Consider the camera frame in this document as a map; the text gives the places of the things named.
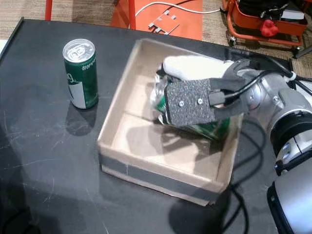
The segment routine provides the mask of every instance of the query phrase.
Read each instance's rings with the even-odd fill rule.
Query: green can
[[[86,39],[68,42],[63,49],[71,102],[88,109],[98,102],[96,49]]]

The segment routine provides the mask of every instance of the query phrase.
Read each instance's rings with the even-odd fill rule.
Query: wheel
[[[233,47],[233,46],[235,46],[235,45],[236,45],[236,38],[233,37],[233,36],[231,36],[231,37],[230,37],[230,40],[229,40],[229,46],[230,46],[230,47]]]
[[[300,51],[300,47],[296,47],[292,50],[292,54],[293,54],[293,57],[296,58],[296,55],[299,53]]]

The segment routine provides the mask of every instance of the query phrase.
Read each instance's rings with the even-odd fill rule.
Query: open cardboard box
[[[138,41],[97,139],[104,172],[207,205],[231,179],[242,116],[223,142],[160,125],[149,104],[157,68],[167,56],[199,55],[157,41]]]

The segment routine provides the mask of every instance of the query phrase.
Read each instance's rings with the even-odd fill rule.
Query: black table
[[[86,38],[97,49],[99,103],[70,103],[62,49]],[[2,233],[277,233],[266,202],[274,155],[258,123],[245,118],[233,183],[214,206],[200,207],[99,169],[96,139],[137,39],[152,38],[218,59],[224,46],[118,28],[22,20],[0,64]]]

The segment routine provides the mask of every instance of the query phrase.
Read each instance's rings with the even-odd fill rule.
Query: carpet floor
[[[109,25],[117,0],[53,0],[52,20]],[[221,0],[204,0],[203,10],[215,10]],[[8,39],[19,19],[44,19],[45,0],[0,0],[0,39]],[[303,46],[312,45],[312,19],[303,35]],[[229,32],[225,15],[221,12],[203,16],[203,40],[228,45]],[[292,57],[288,46],[265,42],[238,40],[237,48],[275,56],[281,59]],[[312,53],[300,59],[292,59],[294,70],[301,76],[312,78]]]

